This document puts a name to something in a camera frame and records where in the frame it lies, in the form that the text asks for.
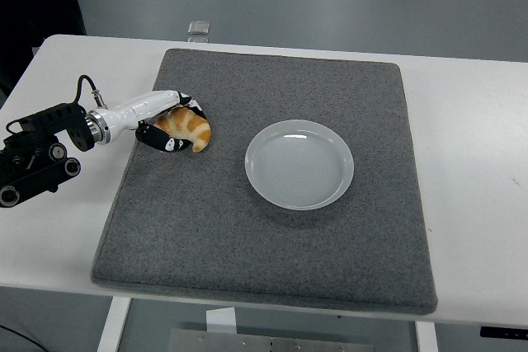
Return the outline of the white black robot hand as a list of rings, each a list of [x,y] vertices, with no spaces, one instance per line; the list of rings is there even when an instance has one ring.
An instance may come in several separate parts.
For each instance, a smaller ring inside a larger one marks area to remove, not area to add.
[[[199,153],[211,140],[211,127],[198,102],[179,91],[153,91],[112,109],[90,112],[100,136],[99,144],[116,140],[125,130],[136,139],[167,153],[188,146]]]

